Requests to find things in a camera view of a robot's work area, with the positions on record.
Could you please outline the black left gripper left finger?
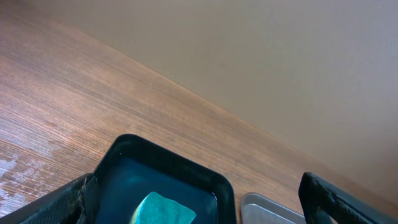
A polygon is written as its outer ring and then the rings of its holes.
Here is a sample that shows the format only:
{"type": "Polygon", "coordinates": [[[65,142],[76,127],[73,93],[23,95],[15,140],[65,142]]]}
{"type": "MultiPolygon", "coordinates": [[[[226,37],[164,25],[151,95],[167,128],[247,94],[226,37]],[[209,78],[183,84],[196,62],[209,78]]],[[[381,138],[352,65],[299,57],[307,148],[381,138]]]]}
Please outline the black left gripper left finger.
{"type": "Polygon", "coordinates": [[[4,216],[1,223],[94,223],[100,208],[100,187],[85,174],[30,204],[4,216]]]}

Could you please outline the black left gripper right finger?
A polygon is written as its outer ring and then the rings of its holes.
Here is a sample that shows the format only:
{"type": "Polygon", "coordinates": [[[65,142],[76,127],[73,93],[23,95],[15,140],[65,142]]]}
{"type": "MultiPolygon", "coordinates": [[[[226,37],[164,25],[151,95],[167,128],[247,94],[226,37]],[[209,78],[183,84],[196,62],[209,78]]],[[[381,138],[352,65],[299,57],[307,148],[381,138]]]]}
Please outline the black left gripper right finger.
{"type": "Polygon", "coordinates": [[[298,189],[305,221],[309,224],[397,224],[382,213],[345,191],[305,172],[298,189]]]}

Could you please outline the green yellow sponge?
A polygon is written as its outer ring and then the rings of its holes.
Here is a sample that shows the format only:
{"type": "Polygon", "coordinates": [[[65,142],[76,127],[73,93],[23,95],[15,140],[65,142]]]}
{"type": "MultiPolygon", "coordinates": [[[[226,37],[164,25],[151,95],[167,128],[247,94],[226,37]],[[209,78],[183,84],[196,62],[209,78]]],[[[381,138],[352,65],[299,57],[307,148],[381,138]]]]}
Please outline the green yellow sponge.
{"type": "Polygon", "coordinates": [[[193,210],[151,192],[135,209],[129,224],[191,224],[195,218],[193,210]]]}

